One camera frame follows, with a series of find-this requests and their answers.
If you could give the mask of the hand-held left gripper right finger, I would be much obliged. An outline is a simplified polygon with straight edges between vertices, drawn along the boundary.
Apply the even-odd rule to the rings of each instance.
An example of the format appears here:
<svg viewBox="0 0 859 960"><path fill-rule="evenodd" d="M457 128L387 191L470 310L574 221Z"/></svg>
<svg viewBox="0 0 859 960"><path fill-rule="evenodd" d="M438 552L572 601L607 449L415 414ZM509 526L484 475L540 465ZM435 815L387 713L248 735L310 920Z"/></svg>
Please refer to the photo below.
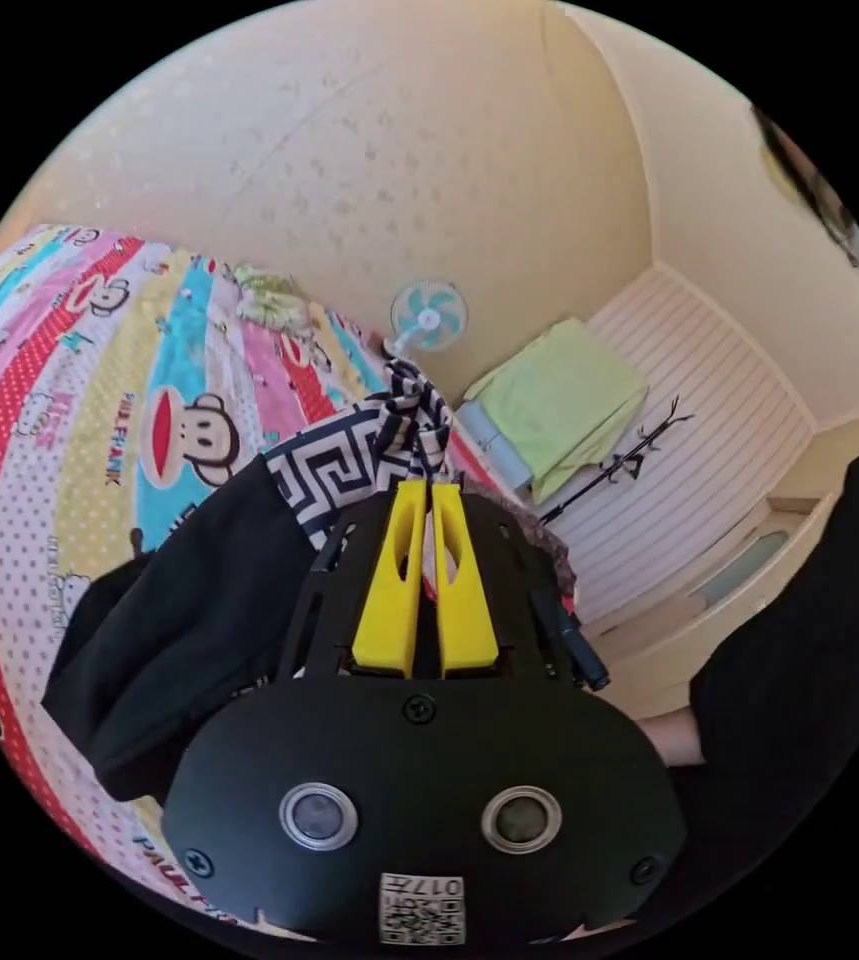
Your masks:
<svg viewBox="0 0 859 960"><path fill-rule="evenodd" d="M442 675L490 671L499 646L459 487L433 486L431 514Z"/></svg>

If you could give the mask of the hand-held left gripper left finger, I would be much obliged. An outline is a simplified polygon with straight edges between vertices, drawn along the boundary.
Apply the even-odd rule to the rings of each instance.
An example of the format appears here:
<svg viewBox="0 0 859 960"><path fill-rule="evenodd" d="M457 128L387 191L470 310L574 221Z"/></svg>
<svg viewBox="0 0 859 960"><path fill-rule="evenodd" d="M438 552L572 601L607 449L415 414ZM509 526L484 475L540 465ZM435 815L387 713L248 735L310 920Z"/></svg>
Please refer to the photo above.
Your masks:
<svg viewBox="0 0 859 960"><path fill-rule="evenodd" d="M426 482L400 482L389 507L351 647L355 666L362 671L412 676L426 512Z"/></svg>

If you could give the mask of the person's left hand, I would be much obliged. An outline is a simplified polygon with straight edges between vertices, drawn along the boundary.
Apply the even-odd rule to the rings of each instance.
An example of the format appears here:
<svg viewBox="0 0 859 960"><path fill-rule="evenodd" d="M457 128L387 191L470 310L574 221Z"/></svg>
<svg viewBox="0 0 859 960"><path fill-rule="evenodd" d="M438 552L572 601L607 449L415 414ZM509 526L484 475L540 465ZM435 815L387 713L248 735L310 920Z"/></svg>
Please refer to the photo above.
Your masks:
<svg viewBox="0 0 859 960"><path fill-rule="evenodd" d="M690 706L636 721L667 767L705 763L697 720Z"/></svg>

